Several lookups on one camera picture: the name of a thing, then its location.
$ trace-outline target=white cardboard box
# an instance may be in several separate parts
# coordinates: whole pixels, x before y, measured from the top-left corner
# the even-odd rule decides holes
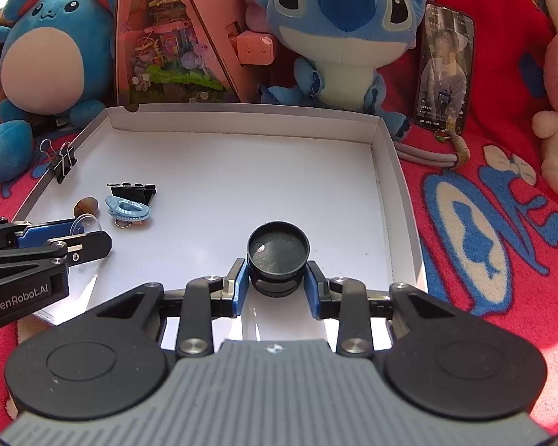
[[[426,290],[405,179],[384,123],[345,111],[260,104],[147,104],[102,112],[73,142],[78,159],[63,183],[46,174],[15,219],[70,217],[79,199],[99,201],[112,252],[70,270],[70,297],[38,314],[61,323],[144,282],[166,290],[225,275],[245,257],[259,225],[285,220],[311,243],[325,276],[368,289],[406,282]],[[119,229],[107,213],[108,183],[155,184],[152,218]],[[388,347],[380,319],[375,345]],[[173,348],[177,321],[164,346]],[[313,320],[303,290],[268,298],[250,288],[243,314],[214,321],[224,338],[336,339],[333,320]]]

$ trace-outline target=black lens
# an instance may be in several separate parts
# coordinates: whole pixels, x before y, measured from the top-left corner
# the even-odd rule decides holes
[[[248,239],[252,285],[269,297],[293,293],[302,282],[309,255],[310,243],[297,226],[283,221],[263,224]]]

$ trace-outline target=blue hair clip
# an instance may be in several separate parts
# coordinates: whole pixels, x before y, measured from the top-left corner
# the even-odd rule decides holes
[[[136,201],[126,200],[118,196],[108,196],[105,198],[105,204],[108,206],[108,213],[116,218],[116,226],[118,220],[130,222],[144,221],[151,214],[151,208],[146,204],[137,203]]]

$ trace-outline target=clear plastic suction cup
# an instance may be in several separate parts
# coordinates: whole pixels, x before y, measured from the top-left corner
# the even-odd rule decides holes
[[[92,214],[85,213],[73,221],[73,225],[70,227],[70,235],[82,235],[83,233],[100,230],[101,224],[99,224],[99,220]]]

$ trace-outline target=black binder clip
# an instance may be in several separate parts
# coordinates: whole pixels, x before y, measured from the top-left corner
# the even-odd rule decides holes
[[[60,151],[55,152],[52,148],[52,141],[43,139],[39,150],[50,159],[48,171],[54,171],[58,184],[63,182],[71,167],[77,163],[77,159],[74,157],[74,147],[70,145],[70,142],[64,142]]]
[[[122,184],[108,184],[108,186],[112,189],[114,196],[147,206],[156,193],[154,184],[130,184],[129,182],[124,182]]]

